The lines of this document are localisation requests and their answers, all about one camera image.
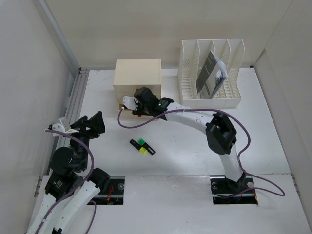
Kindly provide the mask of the black marker pen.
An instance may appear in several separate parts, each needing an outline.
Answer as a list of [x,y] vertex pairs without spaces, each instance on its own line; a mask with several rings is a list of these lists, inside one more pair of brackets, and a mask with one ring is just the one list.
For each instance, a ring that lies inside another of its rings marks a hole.
[[155,154],[155,150],[150,146],[148,145],[147,143],[145,143],[143,145],[143,147],[151,154],[151,155],[154,155]]

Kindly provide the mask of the green capped black highlighter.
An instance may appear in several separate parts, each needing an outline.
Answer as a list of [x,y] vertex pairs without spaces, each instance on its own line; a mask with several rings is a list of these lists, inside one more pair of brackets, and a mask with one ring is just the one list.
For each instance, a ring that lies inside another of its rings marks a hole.
[[137,150],[141,150],[141,148],[143,148],[138,142],[133,139],[130,140],[130,144],[134,146]]

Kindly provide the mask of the yellow highlighter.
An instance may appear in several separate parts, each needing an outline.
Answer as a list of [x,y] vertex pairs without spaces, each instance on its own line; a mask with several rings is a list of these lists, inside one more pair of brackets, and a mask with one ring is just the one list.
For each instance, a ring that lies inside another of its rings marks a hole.
[[139,151],[140,151],[142,154],[148,153],[148,151],[147,151],[145,148],[143,148],[143,147],[141,147]]

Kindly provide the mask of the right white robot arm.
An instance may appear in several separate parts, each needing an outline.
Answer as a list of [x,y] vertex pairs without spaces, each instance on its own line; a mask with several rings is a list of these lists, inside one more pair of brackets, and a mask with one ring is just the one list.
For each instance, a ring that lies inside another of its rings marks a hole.
[[102,112],[105,133],[91,144],[98,165],[115,175],[174,174],[171,159],[188,147],[208,151],[220,158],[229,194],[244,185],[236,149],[231,115],[214,109],[190,109],[173,99],[158,98],[146,87],[117,100],[112,87],[87,89],[81,113]]

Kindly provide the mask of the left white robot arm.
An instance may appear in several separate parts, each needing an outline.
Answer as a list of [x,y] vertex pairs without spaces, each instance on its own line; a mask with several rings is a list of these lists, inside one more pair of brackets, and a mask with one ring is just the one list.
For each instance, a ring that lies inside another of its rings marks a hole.
[[66,234],[83,208],[109,188],[110,175],[94,167],[95,159],[89,149],[90,140],[105,132],[102,112],[91,118],[83,116],[73,124],[61,117],[45,132],[69,138],[70,144],[53,153],[49,164],[52,173],[43,201],[27,233]]

